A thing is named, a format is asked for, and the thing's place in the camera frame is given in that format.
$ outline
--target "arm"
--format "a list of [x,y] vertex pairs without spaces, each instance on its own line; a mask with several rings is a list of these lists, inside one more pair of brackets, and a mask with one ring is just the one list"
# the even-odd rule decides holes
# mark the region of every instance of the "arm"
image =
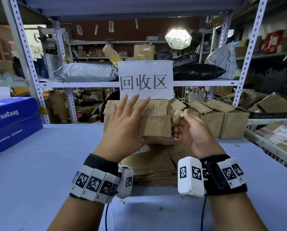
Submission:
[[[173,128],[173,136],[181,140],[196,158],[226,154],[200,118],[185,110],[185,116]],[[218,231],[266,231],[246,193],[209,196],[215,229]]]
[[[138,136],[138,124],[150,98],[143,100],[133,112],[138,97],[139,94],[134,95],[127,101],[126,95],[118,107],[113,105],[106,133],[94,155],[119,163],[145,144]],[[97,231],[103,210],[102,203],[69,196],[47,231]]]

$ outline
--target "person's right hand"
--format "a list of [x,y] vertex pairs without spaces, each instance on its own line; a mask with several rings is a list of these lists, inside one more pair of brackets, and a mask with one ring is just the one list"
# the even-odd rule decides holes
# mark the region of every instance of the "person's right hand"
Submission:
[[184,116],[173,128],[173,137],[182,141],[196,158],[226,154],[213,137],[207,124],[200,118],[184,111]]

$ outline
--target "gray plastic package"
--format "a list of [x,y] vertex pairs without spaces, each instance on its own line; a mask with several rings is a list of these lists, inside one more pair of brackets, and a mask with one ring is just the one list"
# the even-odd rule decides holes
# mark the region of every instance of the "gray plastic package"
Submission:
[[207,57],[204,63],[219,66],[227,71],[218,78],[234,79],[234,77],[236,76],[236,66],[237,66],[234,43],[231,42],[229,44],[224,45],[223,47],[214,50],[214,52],[212,52]]
[[106,82],[118,78],[118,70],[111,62],[70,63],[53,74],[62,82]]

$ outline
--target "red box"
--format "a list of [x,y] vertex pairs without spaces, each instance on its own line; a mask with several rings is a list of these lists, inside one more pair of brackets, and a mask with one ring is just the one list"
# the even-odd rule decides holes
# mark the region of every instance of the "red box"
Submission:
[[279,30],[276,32],[271,32],[266,36],[265,44],[263,46],[263,54],[276,53],[277,46],[282,39],[284,30]]

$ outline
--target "person's left hand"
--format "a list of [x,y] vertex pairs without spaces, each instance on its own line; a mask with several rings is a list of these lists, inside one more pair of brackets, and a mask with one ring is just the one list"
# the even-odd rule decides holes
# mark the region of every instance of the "person's left hand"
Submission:
[[106,133],[93,154],[119,163],[143,147],[145,140],[138,136],[138,124],[150,97],[144,99],[133,112],[138,97],[139,94],[136,94],[127,101],[125,95],[118,107],[115,104],[112,106]]

